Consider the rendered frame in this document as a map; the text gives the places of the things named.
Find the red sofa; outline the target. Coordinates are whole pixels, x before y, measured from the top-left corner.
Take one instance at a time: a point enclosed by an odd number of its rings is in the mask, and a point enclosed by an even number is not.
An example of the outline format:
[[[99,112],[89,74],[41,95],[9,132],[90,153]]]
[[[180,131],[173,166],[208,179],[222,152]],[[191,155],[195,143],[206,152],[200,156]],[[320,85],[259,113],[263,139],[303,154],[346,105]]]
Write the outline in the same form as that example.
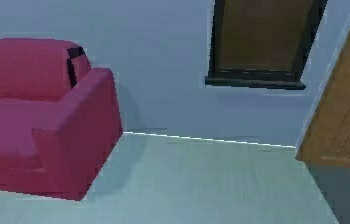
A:
[[[122,132],[113,74],[80,45],[0,39],[0,190],[79,201]]]

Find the brown wooden door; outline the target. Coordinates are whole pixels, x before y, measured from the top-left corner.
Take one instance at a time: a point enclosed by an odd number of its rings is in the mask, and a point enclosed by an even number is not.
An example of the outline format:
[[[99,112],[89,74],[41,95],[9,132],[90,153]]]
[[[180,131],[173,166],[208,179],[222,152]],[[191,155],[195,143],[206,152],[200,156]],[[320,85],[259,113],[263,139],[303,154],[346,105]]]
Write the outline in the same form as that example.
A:
[[[309,165],[350,168],[350,30],[296,158]]]

